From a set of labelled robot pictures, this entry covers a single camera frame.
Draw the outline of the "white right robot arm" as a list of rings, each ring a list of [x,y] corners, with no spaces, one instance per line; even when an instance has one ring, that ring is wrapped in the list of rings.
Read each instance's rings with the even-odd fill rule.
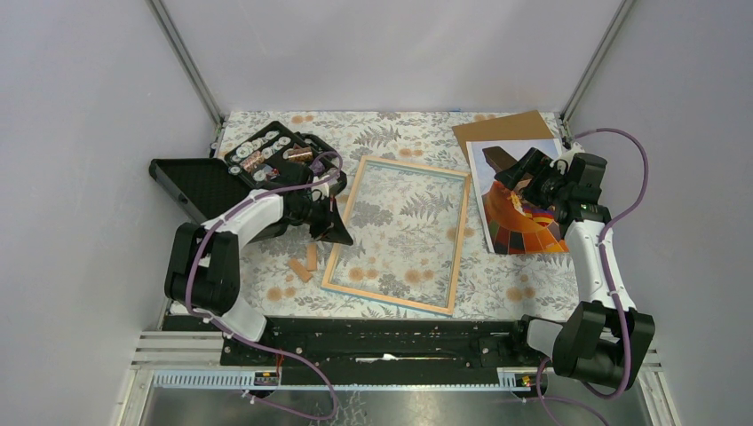
[[[580,301],[567,321],[525,315],[509,342],[514,361],[550,358],[557,375],[613,389],[636,380],[654,338],[652,316],[639,312],[623,285],[614,255],[614,224],[599,202],[606,159],[576,150],[552,159],[531,148],[495,166],[495,182],[530,204],[551,208],[575,268]]]

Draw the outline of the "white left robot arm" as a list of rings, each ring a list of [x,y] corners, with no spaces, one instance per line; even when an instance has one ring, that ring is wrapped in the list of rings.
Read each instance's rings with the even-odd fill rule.
[[[263,365],[275,353],[266,317],[240,294],[240,251],[254,240],[305,224],[316,241],[351,246],[353,237],[337,200],[315,189],[253,190],[237,206],[201,224],[184,223],[175,233],[164,293],[192,314],[242,341],[242,354]]]

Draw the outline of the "wooden picture frame blue edge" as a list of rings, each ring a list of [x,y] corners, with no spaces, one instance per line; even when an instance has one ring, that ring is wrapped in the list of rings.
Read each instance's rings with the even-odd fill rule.
[[[353,244],[334,245],[322,288],[450,316],[472,177],[364,156],[343,213]]]

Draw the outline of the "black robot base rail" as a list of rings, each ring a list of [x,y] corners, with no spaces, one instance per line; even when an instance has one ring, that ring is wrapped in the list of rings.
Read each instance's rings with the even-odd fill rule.
[[[500,368],[532,368],[540,354],[518,339],[508,320],[314,319],[271,317],[261,343],[283,357],[226,339],[223,367],[269,367],[284,385],[321,378],[295,359],[317,366],[335,385],[487,385]]]

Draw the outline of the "hot air balloon photo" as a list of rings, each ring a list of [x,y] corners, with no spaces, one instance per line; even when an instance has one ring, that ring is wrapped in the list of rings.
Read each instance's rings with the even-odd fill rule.
[[[522,178],[512,190],[495,179],[496,173],[509,169],[531,148],[552,159],[559,157],[558,140],[469,141],[465,147],[488,251],[499,255],[568,252],[553,213],[520,195],[530,178]]]

